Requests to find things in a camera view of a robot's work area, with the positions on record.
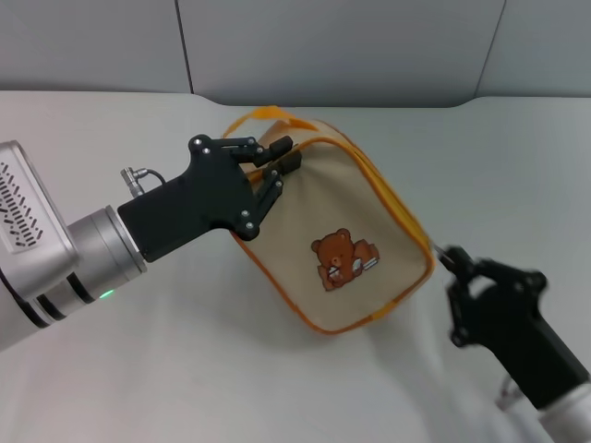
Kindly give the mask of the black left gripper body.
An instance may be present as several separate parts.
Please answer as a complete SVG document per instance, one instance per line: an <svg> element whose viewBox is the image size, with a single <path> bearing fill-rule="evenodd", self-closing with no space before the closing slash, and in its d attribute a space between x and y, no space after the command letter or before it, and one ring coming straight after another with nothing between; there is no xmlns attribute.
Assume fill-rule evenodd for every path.
<svg viewBox="0 0 591 443"><path fill-rule="evenodd" d="M190 161L182 174L117 209L150 263L212 230L225 229L247 241L259 234L258 203L239 166L259 153L256 141L199 135L188 148Z"/></svg>

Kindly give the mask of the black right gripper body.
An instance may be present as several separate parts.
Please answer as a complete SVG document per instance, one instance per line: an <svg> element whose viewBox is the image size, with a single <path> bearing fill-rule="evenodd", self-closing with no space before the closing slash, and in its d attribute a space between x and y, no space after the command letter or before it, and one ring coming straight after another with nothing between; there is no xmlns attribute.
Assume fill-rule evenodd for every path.
<svg viewBox="0 0 591 443"><path fill-rule="evenodd" d="M469 337L450 337L458 348L488 349L538 410L590 381L587 369L541 316L538 302L545 286L539 272L525 281L492 281L478 295L470 294L464 312Z"/></svg>

